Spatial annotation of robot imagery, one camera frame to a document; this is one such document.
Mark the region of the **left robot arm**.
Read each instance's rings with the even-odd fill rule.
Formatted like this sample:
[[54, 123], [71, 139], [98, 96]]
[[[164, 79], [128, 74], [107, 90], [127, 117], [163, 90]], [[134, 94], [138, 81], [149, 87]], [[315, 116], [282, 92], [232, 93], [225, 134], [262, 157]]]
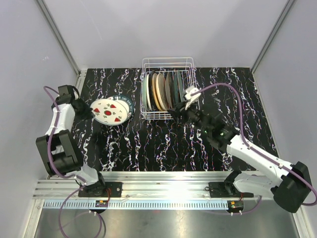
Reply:
[[53, 101], [53, 118], [45, 135], [36, 139], [36, 146], [47, 173], [62, 179], [74, 178], [87, 196], [103, 196], [106, 193], [103, 176], [85, 164], [71, 133], [74, 120], [92, 119], [92, 110], [72, 85], [59, 86], [57, 91], [44, 86], [44, 91]]

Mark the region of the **cream pink leaf plate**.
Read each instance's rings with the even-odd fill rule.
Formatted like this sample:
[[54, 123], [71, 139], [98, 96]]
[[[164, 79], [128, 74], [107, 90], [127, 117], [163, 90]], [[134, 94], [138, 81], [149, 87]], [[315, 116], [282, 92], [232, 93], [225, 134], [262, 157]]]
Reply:
[[156, 77], [156, 91], [162, 110], [167, 111], [169, 109], [169, 104], [165, 93], [165, 77], [162, 73], [159, 73]]

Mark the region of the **cream yellow leaf plate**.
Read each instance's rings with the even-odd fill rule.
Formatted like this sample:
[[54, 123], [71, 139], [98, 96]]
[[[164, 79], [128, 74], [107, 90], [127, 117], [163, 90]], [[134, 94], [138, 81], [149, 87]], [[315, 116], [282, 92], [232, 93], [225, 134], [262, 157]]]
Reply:
[[158, 110], [158, 111], [161, 111], [162, 108], [161, 108], [160, 103], [159, 103], [159, 101], [158, 101], [157, 91], [156, 91], [156, 77], [157, 77], [157, 74], [156, 74], [154, 71], [152, 71], [151, 82], [152, 82], [153, 98], [154, 98], [155, 106], [157, 107], [157, 110]]

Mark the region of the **brown rimmed plate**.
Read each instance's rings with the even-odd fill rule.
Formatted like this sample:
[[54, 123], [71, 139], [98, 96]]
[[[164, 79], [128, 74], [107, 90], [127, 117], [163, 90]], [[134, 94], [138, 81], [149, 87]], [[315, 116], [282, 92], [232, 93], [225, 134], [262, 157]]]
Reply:
[[169, 104], [169, 107], [173, 108], [173, 99], [172, 99], [172, 94], [171, 94], [170, 83], [171, 83], [171, 74], [170, 74], [170, 72], [168, 72], [167, 76], [166, 76], [166, 80], [165, 80], [165, 94], [166, 94], [166, 99], [167, 99], [167, 102]]

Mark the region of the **white watermelon plate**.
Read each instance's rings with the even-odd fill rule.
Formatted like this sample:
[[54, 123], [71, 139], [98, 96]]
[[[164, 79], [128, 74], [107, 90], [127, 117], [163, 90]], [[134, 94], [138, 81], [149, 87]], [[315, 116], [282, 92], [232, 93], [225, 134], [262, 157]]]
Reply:
[[94, 119], [104, 125], [119, 125], [128, 117], [126, 108], [115, 100], [98, 99], [91, 103], [90, 108]]

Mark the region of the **blue blossom branch plate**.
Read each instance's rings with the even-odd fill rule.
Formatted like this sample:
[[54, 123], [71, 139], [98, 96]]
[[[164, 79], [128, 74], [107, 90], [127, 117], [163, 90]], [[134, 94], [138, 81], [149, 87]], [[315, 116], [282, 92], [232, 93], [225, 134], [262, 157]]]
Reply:
[[173, 87], [174, 87], [174, 103], [178, 104], [180, 103], [180, 99], [179, 99], [179, 91], [178, 91], [178, 76], [176, 72], [173, 75]]

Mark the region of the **large teal bottom plate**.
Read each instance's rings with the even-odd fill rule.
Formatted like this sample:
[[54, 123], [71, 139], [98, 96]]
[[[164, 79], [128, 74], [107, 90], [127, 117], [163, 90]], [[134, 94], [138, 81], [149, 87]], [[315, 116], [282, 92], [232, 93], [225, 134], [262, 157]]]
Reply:
[[177, 83], [178, 83], [178, 90], [179, 90], [179, 96], [180, 96], [180, 101], [184, 102], [184, 97], [183, 97], [183, 82], [182, 82], [182, 76], [181, 76], [181, 72], [177, 71], [176, 73], [177, 76]]

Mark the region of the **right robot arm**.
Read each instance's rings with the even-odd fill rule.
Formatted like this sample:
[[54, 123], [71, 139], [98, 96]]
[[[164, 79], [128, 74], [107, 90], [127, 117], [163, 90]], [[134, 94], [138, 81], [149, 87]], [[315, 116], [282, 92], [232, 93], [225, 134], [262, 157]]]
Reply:
[[207, 136], [210, 145], [241, 159], [262, 173], [261, 176], [233, 171], [224, 181], [224, 191], [230, 197], [252, 193], [273, 199], [281, 208], [296, 213], [313, 191], [308, 167], [302, 162], [292, 164], [248, 142], [221, 115], [213, 117], [196, 106], [179, 103], [169, 113], [179, 123], [190, 122]]

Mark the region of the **mint green floral plate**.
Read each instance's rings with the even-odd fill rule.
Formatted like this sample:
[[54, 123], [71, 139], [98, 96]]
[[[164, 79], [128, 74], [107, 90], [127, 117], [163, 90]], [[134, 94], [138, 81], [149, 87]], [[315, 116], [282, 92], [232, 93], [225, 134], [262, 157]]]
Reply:
[[142, 96], [141, 96], [145, 111], [148, 110], [147, 95], [146, 95], [146, 78], [147, 76], [144, 75], [143, 82], [142, 82]]

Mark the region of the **white plate dark lettered rim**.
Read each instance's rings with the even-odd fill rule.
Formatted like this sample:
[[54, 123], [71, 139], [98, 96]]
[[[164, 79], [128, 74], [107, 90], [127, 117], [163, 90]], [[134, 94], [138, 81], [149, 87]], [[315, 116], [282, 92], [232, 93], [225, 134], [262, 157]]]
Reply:
[[133, 105], [133, 102], [130, 98], [123, 96], [123, 95], [114, 95], [114, 96], [108, 97], [107, 99], [115, 100], [115, 101], [118, 101], [120, 104], [122, 104], [127, 111], [127, 119], [126, 120], [129, 120], [131, 118], [131, 116], [134, 113], [134, 105]]

